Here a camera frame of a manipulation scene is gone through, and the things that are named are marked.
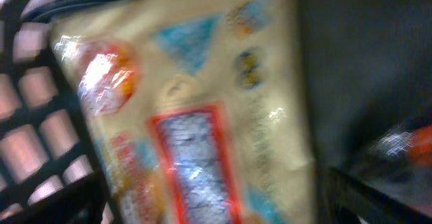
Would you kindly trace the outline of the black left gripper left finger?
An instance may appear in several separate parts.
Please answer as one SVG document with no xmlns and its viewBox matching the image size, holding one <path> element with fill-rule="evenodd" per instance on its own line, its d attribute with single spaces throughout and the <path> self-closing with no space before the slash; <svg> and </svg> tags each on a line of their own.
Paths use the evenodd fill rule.
<svg viewBox="0 0 432 224">
<path fill-rule="evenodd" d="M 81 223 L 100 223 L 107 199 L 103 189 L 103 174 L 92 173 L 75 181 L 49 197 L 4 219 L 7 223 L 70 223 L 80 213 Z"/>
</svg>

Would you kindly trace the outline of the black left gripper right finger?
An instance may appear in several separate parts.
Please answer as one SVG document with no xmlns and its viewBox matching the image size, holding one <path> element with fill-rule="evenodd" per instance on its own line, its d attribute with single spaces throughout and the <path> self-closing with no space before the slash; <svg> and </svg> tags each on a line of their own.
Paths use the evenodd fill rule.
<svg viewBox="0 0 432 224">
<path fill-rule="evenodd" d="M 431 223 L 431 217 L 390 198 L 338 169 L 327 175 L 327 208 L 333 224 Z"/>
</svg>

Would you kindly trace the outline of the black and red snack packet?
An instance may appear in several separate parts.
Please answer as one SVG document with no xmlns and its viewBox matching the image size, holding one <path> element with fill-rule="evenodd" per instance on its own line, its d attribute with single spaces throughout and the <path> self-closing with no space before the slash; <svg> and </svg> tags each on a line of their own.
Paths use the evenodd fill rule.
<svg viewBox="0 0 432 224">
<path fill-rule="evenodd" d="M 412 170 L 431 160 L 431 114 L 405 119 L 368 142 L 347 162 L 363 181 L 407 182 Z"/>
</svg>

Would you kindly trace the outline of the beige snack bag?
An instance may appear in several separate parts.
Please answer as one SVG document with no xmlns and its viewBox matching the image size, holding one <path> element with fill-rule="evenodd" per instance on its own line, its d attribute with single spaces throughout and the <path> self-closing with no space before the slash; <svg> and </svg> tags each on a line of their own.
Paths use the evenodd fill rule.
<svg viewBox="0 0 432 224">
<path fill-rule="evenodd" d="M 36 0 L 124 223 L 316 223 L 296 0 Z"/>
</svg>

